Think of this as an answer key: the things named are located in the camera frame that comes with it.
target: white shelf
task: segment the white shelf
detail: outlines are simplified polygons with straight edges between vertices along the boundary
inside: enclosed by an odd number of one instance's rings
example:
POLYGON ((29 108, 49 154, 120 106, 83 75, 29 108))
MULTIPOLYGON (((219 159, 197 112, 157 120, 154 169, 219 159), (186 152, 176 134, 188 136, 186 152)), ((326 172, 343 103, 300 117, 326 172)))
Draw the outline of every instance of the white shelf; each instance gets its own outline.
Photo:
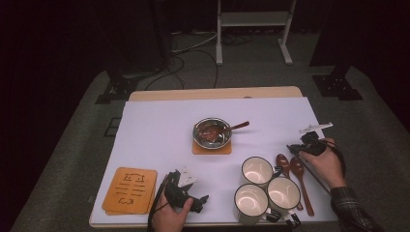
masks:
POLYGON ((284 26, 288 12, 222 13, 221 26, 284 26))

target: mug handle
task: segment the mug handle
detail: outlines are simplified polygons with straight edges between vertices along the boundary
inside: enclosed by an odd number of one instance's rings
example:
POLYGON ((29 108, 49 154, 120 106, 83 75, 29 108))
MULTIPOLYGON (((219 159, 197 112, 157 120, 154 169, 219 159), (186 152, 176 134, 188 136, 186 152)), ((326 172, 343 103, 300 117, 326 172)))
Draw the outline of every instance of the mug handle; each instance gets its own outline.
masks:
POLYGON ((274 178, 280 176, 280 175, 282 174, 282 172, 283 172, 283 167, 282 167, 282 166, 275 166, 274 169, 275 169, 276 172, 275 172, 274 175, 272 176, 272 179, 274 179, 274 178))
POLYGON ((266 211, 266 220, 272 223, 278 222, 281 218, 281 214, 278 211, 274 211, 272 209, 268 209, 266 211))
POLYGON ((289 211, 289 215, 292 217, 293 222, 290 220, 289 217, 285 219, 287 226, 289 226, 292 229, 295 229, 301 225, 301 221, 299 220, 298 216, 293 212, 289 211))

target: shelf leg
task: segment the shelf leg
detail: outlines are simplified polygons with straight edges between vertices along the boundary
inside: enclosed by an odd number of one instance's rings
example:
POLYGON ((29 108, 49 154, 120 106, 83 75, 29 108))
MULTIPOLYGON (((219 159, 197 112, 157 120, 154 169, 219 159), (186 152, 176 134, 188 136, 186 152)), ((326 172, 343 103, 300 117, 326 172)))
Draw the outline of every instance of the shelf leg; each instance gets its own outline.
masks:
POLYGON ((220 9, 220 0, 218 0, 218 28, 217 28, 217 65, 222 65, 222 43, 220 41, 221 37, 221 9, 220 9))
POLYGON ((289 35, 290 25, 292 24, 293 14, 295 12, 296 0, 292 0, 290 4, 289 13, 287 14, 286 25, 284 26, 284 33, 281 39, 278 39, 279 47, 282 52, 284 62, 286 65, 293 65, 292 58, 286 47, 287 36, 289 35))

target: gray carpet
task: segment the gray carpet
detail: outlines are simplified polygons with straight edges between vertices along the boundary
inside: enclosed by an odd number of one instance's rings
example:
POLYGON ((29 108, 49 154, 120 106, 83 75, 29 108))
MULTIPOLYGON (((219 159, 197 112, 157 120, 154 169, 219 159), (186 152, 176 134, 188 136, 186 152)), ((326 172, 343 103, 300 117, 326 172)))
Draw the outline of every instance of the gray carpet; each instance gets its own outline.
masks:
MULTIPOLYGON (((277 38, 278 35, 254 36, 250 43, 224 46, 217 88, 299 87, 318 121, 334 124, 324 133, 342 149, 348 184, 356 190, 364 207, 387 231, 408 231, 409 133, 376 93, 371 81, 355 68, 349 70, 347 79, 360 92, 362 101, 321 97, 311 76, 329 73, 332 67, 308 66, 317 34, 289 35, 293 66, 284 64, 277 38)), ((174 48, 201 40, 204 38, 180 35, 174 48)), ((200 49, 215 57, 214 46, 200 49)), ((213 88, 216 66, 207 54, 189 52, 179 57, 185 66, 178 75, 161 78, 148 90, 181 89, 180 79, 186 89, 213 88)), ((180 60, 172 59, 169 68, 174 71, 181 64, 180 60)), ((158 76, 140 81, 137 90, 144 90, 158 76)), ((104 133, 112 118, 121 117, 125 103, 95 104, 108 81, 102 72, 85 93, 12 231, 139 231, 95 229, 88 224, 114 143, 114 138, 104 133)), ((296 231, 338 231, 338 227, 336 223, 303 224, 296 231)))

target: wooden table edge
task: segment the wooden table edge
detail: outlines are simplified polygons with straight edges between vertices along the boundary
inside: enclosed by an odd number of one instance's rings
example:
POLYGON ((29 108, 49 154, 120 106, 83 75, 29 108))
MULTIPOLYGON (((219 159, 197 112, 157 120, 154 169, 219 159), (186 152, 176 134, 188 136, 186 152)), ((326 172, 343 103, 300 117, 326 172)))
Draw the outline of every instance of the wooden table edge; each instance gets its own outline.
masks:
POLYGON ((296 86, 221 88, 135 91, 129 102, 140 101, 174 101, 174 100, 208 100, 208 99, 243 99, 243 98, 301 98, 301 90, 296 86))

